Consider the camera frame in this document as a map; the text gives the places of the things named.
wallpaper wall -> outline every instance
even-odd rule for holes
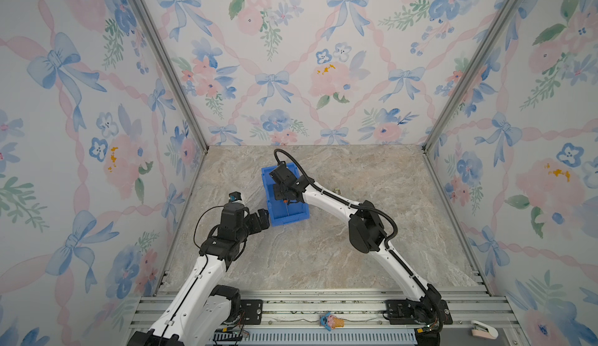
[[[115,345],[197,144],[127,0],[0,5],[0,345]]]
[[[422,143],[501,3],[145,1],[209,145]]]
[[[534,346],[597,345],[598,0],[524,0],[431,153]]]

robotic arm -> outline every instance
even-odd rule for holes
[[[295,163],[302,176],[297,178],[286,163],[279,160],[279,152]],[[416,274],[390,242],[397,233],[392,218],[370,201],[352,201],[325,189],[308,177],[286,151],[276,149],[274,157],[278,166],[270,176],[276,183],[275,199],[304,202],[346,221],[351,245],[377,260],[400,286],[407,299],[394,301],[393,309],[389,309],[391,324],[421,325],[420,333],[440,332],[447,317],[439,308],[445,303],[434,286]],[[267,229],[270,222],[267,210],[250,214],[240,203],[240,193],[229,196],[220,224],[213,227],[202,243],[195,266],[174,301],[147,333],[135,332],[127,346],[204,346],[221,324],[240,321],[243,314],[239,290],[217,283],[243,253],[247,237]],[[392,225],[390,235],[386,234],[380,216]]]

beige stone floor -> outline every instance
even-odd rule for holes
[[[160,291],[178,291],[197,258],[193,231],[209,207],[240,191],[251,212],[266,208],[261,168],[276,164],[272,146],[212,146],[191,195]],[[398,225],[393,244],[436,286],[473,286],[471,267],[442,208],[416,146],[286,147],[310,177],[351,200],[369,200]],[[202,219],[197,243],[220,221],[220,209]],[[349,243],[347,223],[311,206],[310,219],[271,226],[248,238],[241,258],[221,284],[241,290],[396,287],[389,275]]]

black mounting plate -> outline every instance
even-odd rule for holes
[[[411,301],[406,299],[387,299],[385,303],[386,313],[391,325],[419,325],[419,323],[412,317],[414,310],[410,305]],[[438,308],[443,324],[451,325],[453,323],[453,318],[446,301],[440,300]]]
[[[263,306],[264,301],[261,299],[241,299],[241,313],[245,313],[241,322],[245,325],[259,325]]]

blue plastic bin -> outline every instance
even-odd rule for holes
[[[289,203],[277,201],[274,199],[274,180],[270,172],[277,166],[262,168],[262,180],[265,188],[265,199],[268,202],[268,212],[270,213],[270,223],[272,226],[290,224],[309,219],[309,205],[303,202]],[[287,163],[287,168],[299,178],[299,169],[294,163]]]

